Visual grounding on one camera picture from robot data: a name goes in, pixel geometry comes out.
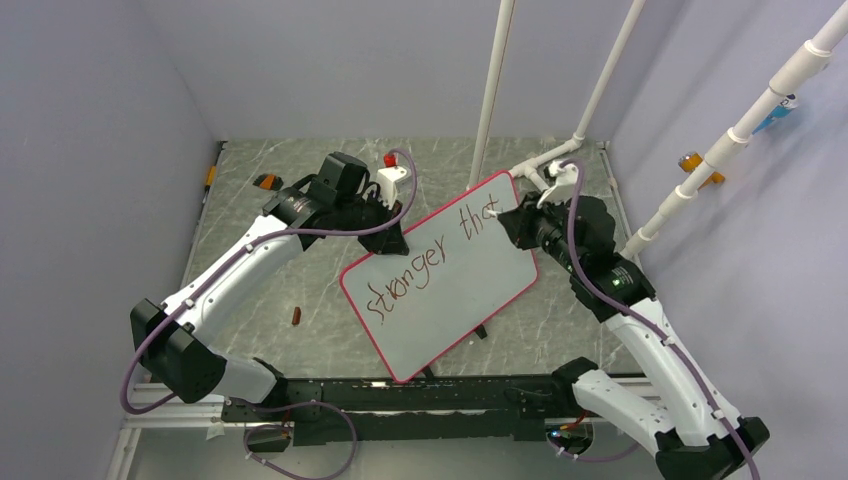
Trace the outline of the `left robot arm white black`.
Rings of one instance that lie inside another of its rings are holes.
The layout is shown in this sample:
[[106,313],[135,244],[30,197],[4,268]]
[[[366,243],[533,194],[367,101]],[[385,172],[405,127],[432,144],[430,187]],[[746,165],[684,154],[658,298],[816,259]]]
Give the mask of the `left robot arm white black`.
[[371,172],[362,160],[328,154],[320,170],[274,190],[248,230],[221,257],[162,302],[143,299],[130,312],[135,352],[125,375],[139,366],[186,404],[210,394],[238,399],[264,420],[290,403],[288,380],[260,358],[219,353],[210,342],[241,303],[286,263],[327,237],[354,237],[370,254],[406,256],[401,221],[414,200],[398,198],[418,171],[400,148]]

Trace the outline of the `red framed whiteboard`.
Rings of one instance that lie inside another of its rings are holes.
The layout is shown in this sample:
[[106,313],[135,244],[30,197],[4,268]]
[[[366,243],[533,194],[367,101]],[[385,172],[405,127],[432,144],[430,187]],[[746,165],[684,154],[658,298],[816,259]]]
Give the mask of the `red framed whiteboard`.
[[340,286],[390,377],[405,383],[528,290],[534,254],[513,246],[496,218],[518,206],[499,171],[408,228],[407,256],[368,254]]

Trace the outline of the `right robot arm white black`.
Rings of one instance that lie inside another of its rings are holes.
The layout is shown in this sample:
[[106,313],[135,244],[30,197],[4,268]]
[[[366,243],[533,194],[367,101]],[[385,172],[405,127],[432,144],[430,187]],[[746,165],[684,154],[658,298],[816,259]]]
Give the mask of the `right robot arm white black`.
[[511,244],[539,249],[568,275],[578,302],[630,351],[659,395],[655,405],[580,357],[552,374],[557,411],[597,414],[650,453],[665,479],[725,479],[770,437],[758,417],[744,417],[691,359],[639,267],[615,250],[615,220],[605,203],[579,196],[558,205],[538,194],[496,216]]

